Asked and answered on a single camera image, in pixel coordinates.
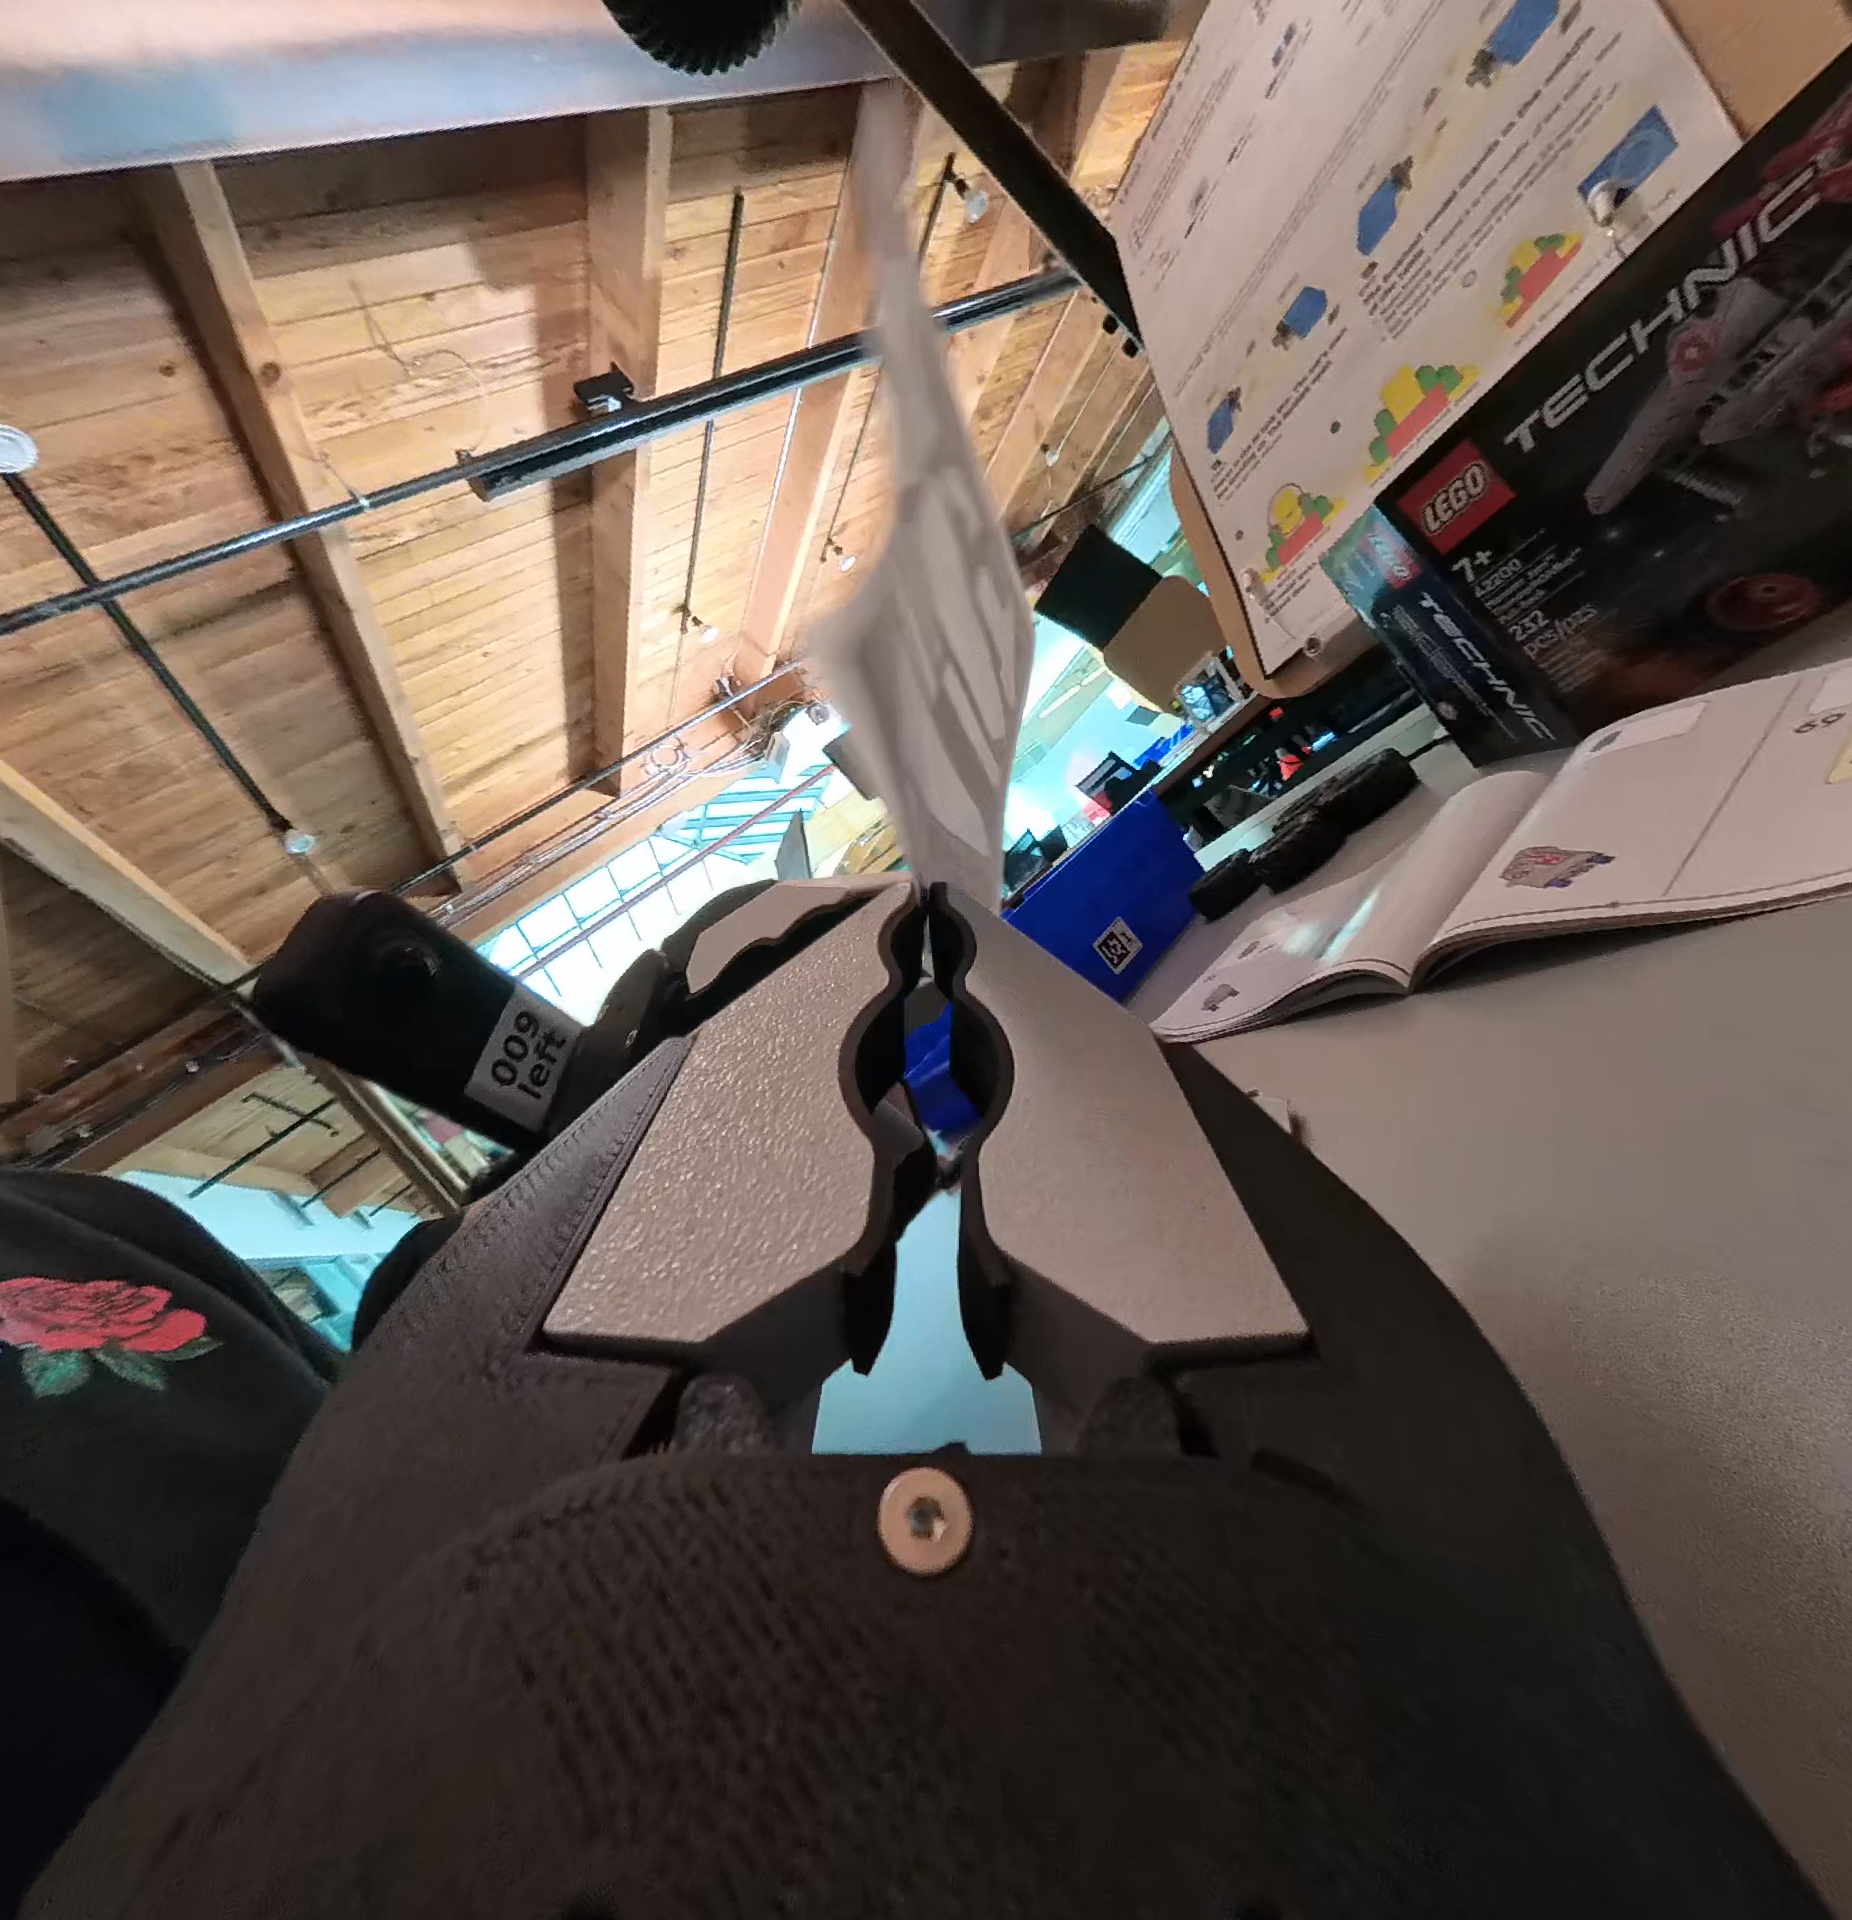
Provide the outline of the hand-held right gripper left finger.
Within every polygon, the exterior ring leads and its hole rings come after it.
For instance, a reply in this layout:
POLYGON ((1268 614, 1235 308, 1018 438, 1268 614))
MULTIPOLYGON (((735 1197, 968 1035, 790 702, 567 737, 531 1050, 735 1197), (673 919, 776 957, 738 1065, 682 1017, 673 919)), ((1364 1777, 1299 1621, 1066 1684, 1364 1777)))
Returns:
POLYGON ((907 1146, 872 1116, 924 957, 914 883, 855 892, 818 941, 712 1012, 542 1321, 548 1346, 706 1374, 865 1369, 907 1146))

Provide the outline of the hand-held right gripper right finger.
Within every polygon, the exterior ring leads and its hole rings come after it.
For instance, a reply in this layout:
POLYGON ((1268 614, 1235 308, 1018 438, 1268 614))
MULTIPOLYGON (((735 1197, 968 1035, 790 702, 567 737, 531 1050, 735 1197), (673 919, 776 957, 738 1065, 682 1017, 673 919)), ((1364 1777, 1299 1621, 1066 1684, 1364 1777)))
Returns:
POLYGON ((930 892, 959 1144, 959 1319, 983 1374, 1138 1379, 1310 1332, 1163 1045, 947 883, 930 892))

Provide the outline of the blue storage bin square tag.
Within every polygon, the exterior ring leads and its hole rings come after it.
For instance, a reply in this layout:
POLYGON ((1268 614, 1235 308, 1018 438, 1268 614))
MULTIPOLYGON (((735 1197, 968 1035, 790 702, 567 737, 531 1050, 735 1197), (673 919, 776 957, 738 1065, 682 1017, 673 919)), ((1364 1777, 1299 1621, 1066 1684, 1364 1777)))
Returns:
MULTIPOLYGON (((1003 906, 1003 924, 1101 994, 1129 1005, 1195 924, 1196 879, 1202 862, 1178 822, 1153 792, 1140 792, 1092 840, 1040 870, 1003 906)), ((953 1082, 953 1025, 931 949, 924 949, 924 983, 905 1020, 905 1086, 917 1119, 939 1138, 969 1135, 979 1114, 953 1082)))

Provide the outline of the white instruction booklet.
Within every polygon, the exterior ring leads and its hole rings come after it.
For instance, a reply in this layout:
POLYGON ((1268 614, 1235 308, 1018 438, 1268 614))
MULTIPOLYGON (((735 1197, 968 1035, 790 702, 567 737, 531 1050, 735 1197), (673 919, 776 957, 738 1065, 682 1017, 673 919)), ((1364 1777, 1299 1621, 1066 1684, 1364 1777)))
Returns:
POLYGON ((1554 773, 1478 776, 1366 874, 1260 915, 1153 1038, 1405 999, 1490 949, 1836 894, 1852 894, 1852 658, 1644 710, 1554 773))

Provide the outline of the white red sticker sheet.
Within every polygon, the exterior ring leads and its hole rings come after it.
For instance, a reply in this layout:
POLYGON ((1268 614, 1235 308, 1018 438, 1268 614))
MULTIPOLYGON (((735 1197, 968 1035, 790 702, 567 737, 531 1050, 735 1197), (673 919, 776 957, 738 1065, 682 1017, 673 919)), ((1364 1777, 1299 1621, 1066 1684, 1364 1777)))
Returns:
POLYGON ((891 528, 808 658, 917 887, 941 883, 999 915, 1036 618, 953 392, 947 334, 920 291, 905 223, 912 156, 898 83, 872 83, 851 206, 872 270, 891 528))

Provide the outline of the grey desk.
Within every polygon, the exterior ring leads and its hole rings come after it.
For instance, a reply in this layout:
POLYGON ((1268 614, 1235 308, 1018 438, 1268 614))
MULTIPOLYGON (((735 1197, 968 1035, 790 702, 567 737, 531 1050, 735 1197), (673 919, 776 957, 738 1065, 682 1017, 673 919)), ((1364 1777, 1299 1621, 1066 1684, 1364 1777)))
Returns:
POLYGON ((1471 1314, 1852 1917, 1852 894, 1490 950, 1202 1050, 1471 1314))

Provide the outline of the person's black sweater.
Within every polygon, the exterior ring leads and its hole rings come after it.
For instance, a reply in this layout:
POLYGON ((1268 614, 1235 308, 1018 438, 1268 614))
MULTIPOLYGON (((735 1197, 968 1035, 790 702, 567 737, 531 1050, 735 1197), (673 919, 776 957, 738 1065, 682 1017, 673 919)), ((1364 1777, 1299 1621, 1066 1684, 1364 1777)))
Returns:
POLYGON ((0 1917, 167 1701, 334 1367, 189 1213, 0 1173, 0 1917))

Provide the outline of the black tan hanging panel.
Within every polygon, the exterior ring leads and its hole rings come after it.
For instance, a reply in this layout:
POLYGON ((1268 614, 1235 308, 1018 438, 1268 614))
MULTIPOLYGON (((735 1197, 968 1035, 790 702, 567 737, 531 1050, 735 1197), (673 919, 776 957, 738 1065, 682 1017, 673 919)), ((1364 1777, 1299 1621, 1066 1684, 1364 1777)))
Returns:
POLYGON ((1092 644, 1150 709, 1176 709, 1228 648, 1196 583, 1159 575, 1098 523, 1073 541, 1032 611, 1092 644))

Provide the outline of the black toy set box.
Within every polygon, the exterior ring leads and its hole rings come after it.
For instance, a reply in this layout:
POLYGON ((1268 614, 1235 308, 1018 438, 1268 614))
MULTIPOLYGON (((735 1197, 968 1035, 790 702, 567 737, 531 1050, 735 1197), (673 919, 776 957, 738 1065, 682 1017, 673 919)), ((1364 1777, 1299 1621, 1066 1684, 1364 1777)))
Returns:
POLYGON ((1478 768, 1852 602, 1852 45, 1323 572, 1478 768))

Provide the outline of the grey overhead beam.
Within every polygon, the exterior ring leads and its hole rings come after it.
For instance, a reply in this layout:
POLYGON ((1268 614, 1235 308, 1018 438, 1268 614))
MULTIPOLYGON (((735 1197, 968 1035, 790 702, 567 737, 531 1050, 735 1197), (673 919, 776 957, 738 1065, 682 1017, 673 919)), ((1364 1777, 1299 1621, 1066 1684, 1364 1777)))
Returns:
POLYGON ((838 2, 682 75, 601 2, 0 2, 0 184, 678 110, 889 68, 838 2))

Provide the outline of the black ribbed knob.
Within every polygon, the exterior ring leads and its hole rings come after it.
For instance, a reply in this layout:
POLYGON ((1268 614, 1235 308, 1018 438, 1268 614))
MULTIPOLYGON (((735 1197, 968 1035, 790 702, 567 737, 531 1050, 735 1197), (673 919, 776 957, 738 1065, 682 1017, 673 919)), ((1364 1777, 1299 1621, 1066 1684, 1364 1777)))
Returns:
POLYGON ((692 77, 762 56, 800 2, 601 2, 623 37, 657 66, 692 77))

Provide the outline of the printed instruction board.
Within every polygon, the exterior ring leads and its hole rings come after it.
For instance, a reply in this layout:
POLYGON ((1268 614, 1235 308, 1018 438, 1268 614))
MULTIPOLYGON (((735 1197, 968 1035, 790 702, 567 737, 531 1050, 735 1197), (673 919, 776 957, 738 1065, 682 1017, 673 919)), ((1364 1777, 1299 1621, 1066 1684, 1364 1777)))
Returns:
POLYGON ((1267 671, 1329 550, 1739 146, 1655 2, 1211 2, 1107 229, 1267 671))

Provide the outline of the black metal pole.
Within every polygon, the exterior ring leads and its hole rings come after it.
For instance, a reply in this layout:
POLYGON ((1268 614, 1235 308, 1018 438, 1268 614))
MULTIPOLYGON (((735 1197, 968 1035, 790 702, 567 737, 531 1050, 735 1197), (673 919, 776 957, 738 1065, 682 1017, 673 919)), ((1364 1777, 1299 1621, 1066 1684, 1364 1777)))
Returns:
POLYGON ((1019 120, 985 91, 953 45, 917 2, 845 2, 845 14, 914 93, 959 134, 1115 327, 1140 346, 1144 334, 1114 235, 1019 120))

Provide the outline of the black ceiling rail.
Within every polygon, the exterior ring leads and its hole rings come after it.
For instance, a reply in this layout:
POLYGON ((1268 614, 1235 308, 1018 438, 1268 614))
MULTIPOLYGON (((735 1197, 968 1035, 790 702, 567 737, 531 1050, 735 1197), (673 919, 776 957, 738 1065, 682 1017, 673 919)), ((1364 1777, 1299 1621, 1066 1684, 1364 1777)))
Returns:
POLYGON ((762 402, 804 392, 833 377, 876 366, 881 355, 872 327, 798 349, 742 371, 731 371, 695 387, 628 402, 613 416, 594 416, 532 440, 520 440, 477 457, 457 457, 449 468, 434 468, 403 482, 373 492, 351 492, 329 508, 312 508, 295 518, 252 528, 223 543, 197 546, 135 567, 119 577, 100 577, 97 587, 65 588, 23 609, 0 611, 0 639, 23 637, 34 628, 57 625, 78 611, 95 611, 109 602, 132 600, 147 588, 179 583, 211 567, 252 559, 272 546, 292 546, 349 522, 388 514, 444 491, 467 491, 490 503, 499 496, 548 485, 576 470, 613 461, 628 451, 670 440, 708 422, 755 409, 762 402))

